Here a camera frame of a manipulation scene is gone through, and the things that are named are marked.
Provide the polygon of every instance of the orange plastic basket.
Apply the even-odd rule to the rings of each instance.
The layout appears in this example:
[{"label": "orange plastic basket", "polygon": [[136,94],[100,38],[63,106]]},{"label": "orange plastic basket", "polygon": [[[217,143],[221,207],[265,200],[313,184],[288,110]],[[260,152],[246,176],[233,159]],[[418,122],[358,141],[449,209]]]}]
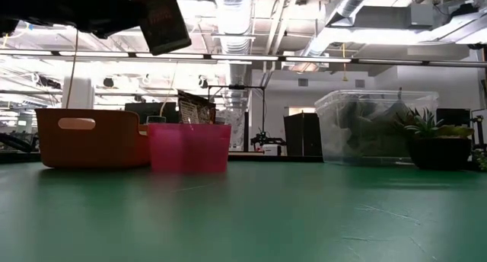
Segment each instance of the orange plastic basket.
[{"label": "orange plastic basket", "polygon": [[40,157],[51,168],[149,165],[138,115],[120,110],[36,109]]}]

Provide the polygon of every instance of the clear plastic storage bin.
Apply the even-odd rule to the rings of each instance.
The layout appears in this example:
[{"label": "clear plastic storage bin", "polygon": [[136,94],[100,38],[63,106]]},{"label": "clear plastic storage bin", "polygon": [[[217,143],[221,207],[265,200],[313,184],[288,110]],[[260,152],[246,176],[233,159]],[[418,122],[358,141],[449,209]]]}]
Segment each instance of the clear plastic storage bin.
[{"label": "clear plastic storage bin", "polygon": [[393,127],[409,108],[436,111],[438,93],[429,91],[334,91],[319,99],[323,160],[352,165],[409,161],[406,141]]}]

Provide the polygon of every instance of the red book cover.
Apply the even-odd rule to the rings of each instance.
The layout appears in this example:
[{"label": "red book cover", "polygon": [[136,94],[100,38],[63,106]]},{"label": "red book cover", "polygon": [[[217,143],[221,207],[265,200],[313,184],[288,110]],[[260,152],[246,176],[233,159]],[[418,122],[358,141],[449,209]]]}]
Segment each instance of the red book cover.
[{"label": "red book cover", "polygon": [[147,8],[140,28],[152,55],[169,53],[191,46],[186,23],[177,0],[135,0]]}]

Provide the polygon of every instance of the desk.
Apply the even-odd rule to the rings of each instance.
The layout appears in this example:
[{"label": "desk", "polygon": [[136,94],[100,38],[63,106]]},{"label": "desk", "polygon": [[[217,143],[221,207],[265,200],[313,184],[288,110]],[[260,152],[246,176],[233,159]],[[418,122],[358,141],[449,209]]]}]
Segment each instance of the desk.
[{"label": "desk", "polygon": [[0,261],[484,261],[487,176],[230,162],[225,175],[0,166]]}]

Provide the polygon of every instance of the ceiling light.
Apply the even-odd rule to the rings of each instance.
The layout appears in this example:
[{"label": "ceiling light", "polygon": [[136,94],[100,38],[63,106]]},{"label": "ceiling light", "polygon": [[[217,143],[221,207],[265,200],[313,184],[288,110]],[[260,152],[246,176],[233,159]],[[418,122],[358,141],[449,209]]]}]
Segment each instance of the ceiling light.
[{"label": "ceiling light", "polygon": [[218,60],[218,64],[252,65],[252,61]]},{"label": "ceiling light", "polygon": [[430,66],[444,66],[444,67],[487,68],[487,62],[430,61],[429,65]]},{"label": "ceiling light", "polygon": [[384,65],[421,65],[419,60],[393,60],[393,59],[360,59],[362,64],[384,64]]},{"label": "ceiling light", "polygon": [[4,55],[29,55],[29,56],[50,56],[50,51],[41,50],[0,50],[0,54]]},{"label": "ceiling light", "polygon": [[289,62],[321,62],[321,63],[350,63],[351,59],[333,58],[333,57],[298,57],[288,56],[286,61]]},{"label": "ceiling light", "polygon": [[357,29],[352,35],[344,35],[345,40],[337,36],[337,41],[379,45],[411,45],[423,41],[423,36],[414,30]]},{"label": "ceiling light", "polygon": [[[59,52],[61,56],[74,56],[75,52]],[[77,56],[129,57],[128,53],[118,52],[77,52]]]},{"label": "ceiling light", "polygon": [[256,61],[276,61],[277,56],[246,56],[246,55],[212,55],[212,59],[220,60],[256,60]]},{"label": "ceiling light", "polygon": [[255,40],[254,35],[242,35],[242,34],[212,34],[212,38],[235,38],[235,39],[245,39],[245,40]]},{"label": "ceiling light", "polygon": [[190,54],[190,53],[165,53],[159,56],[153,56],[150,53],[136,53],[137,57],[142,58],[163,58],[163,59],[203,59],[202,54]]}]

